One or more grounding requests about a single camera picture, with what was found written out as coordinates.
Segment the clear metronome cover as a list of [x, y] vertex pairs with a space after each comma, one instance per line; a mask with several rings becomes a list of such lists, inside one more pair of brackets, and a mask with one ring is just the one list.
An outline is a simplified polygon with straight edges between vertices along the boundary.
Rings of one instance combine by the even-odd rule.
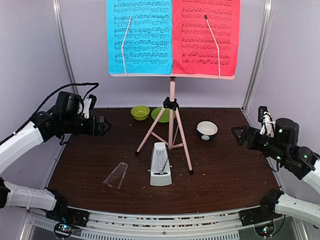
[[110, 188], [119, 190], [126, 176], [128, 164], [120, 162], [103, 181]]

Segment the pink music stand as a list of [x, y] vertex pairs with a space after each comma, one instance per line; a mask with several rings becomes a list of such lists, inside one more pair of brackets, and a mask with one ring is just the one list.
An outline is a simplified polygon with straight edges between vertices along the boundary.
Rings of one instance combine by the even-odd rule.
[[[213, 33], [212, 27], [209, 22], [208, 16], [205, 14], [203, 15], [203, 18], [205, 19], [206, 25], [208, 26], [208, 29], [211, 33], [211, 36], [213, 37], [213, 40], [215, 42], [216, 48], [217, 48], [217, 58], [218, 58], [218, 75], [210, 75], [210, 74], [195, 74], [196, 77], [198, 78], [204, 78], [204, 79], [223, 79], [223, 80], [234, 80], [235, 76], [227, 76], [227, 75], [221, 75], [221, 58], [220, 58], [220, 47], [218, 45], [217, 39], [215, 37], [215, 34]], [[134, 152], [134, 154], [137, 156], [139, 155], [140, 151], [142, 150], [144, 144], [146, 143], [147, 139], [149, 136], [154, 136], [161, 142], [165, 143], [165, 145], [168, 147], [168, 149], [176, 149], [183, 147], [184, 152], [185, 152], [185, 157], [186, 157], [186, 162], [188, 166], [188, 172], [190, 175], [194, 174], [194, 169], [192, 166], [189, 150], [188, 150], [188, 145], [187, 145], [187, 140], [185, 137], [184, 129], [183, 129], [183, 124], [180, 116], [180, 106], [177, 102], [176, 99], [176, 77], [189, 77], [189, 74], [185, 73], [171, 73], [168, 75], [170, 80], [169, 80], [169, 96], [165, 98], [163, 101], [163, 107], [161, 108], [160, 113], [150, 126], [149, 130], [145, 134], [143, 140], [141, 141], [140, 145]], [[168, 127], [168, 141], [165, 141], [163, 138], [161, 138], [159, 135], [157, 135], [154, 132], [154, 128], [159, 122], [159, 119], [162, 117], [163, 113], [165, 112], [166, 109], [169, 109], [169, 127]]]

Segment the white metronome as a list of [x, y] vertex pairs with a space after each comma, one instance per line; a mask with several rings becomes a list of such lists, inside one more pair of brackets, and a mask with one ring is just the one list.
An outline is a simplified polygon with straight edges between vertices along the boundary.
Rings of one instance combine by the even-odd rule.
[[172, 184], [171, 165], [164, 142], [156, 142], [153, 145], [149, 173], [151, 186], [164, 187]]

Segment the blue sheet music paper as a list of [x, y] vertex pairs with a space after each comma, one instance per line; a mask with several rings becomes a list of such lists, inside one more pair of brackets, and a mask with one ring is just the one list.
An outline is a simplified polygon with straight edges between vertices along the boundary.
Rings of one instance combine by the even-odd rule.
[[172, 6], [170, 0], [106, 1], [109, 74], [171, 74]]

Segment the red sheet music paper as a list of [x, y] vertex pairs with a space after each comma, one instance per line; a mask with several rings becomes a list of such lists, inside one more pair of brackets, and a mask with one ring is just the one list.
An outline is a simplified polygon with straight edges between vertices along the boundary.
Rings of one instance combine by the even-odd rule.
[[173, 73], [234, 78], [240, 18], [239, 0], [174, 0]]

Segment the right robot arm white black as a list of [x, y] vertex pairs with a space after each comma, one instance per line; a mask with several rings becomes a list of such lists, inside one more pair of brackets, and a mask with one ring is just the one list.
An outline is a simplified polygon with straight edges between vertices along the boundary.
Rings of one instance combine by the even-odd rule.
[[[320, 156], [306, 146], [297, 145], [299, 124], [289, 118], [278, 118], [271, 124], [273, 136], [249, 126], [235, 126], [231, 132], [239, 146], [246, 144], [247, 149], [261, 152], [263, 156], [275, 160], [280, 168], [285, 168], [319, 191]], [[268, 220], [273, 214], [291, 216], [320, 226], [318, 204], [296, 199], [277, 189], [269, 190], [256, 210], [256, 216], [261, 221]]]

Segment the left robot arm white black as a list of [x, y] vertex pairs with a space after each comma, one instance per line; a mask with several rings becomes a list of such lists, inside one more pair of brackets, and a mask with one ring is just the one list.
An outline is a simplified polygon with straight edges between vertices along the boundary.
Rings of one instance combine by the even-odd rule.
[[[92, 94], [82, 98], [71, 92], [59, 92], [50, 110], [35, 113], [22, 129], [1, 143], [0, 171], [4, 172], [22, 155], [53, 137], [59, 138], [63, 145], [64, 136], [68, 134], [104, 136], [112, 125], [104, 116], [90, 115], [96, 100]], [[0, 180], [1, 208], [14, 206], [52, 211], [61, 222], [67, 222], [72, 218], [67, 205], [67, 200], [54, 190], [34, 189]]]

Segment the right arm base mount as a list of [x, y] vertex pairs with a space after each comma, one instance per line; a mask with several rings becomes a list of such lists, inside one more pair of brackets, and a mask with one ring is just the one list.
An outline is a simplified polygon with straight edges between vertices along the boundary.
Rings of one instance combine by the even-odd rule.
[[241, 210], [239, 218], [242, 226], [255, 225], [263, 222], [272, 221], [282, 215], [275, 212], [278, 196], [264, 196], [260, 201], [260, 206]]

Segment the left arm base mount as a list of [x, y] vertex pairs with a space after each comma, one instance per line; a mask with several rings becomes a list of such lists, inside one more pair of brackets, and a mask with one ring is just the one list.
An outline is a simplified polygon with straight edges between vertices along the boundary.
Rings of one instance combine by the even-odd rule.
[[86, 210], [68, 207], [66, 200], [58, 200], [53, 210], [43, 211], [47, 218], [74, 227], [86, 227], [90, 215]]

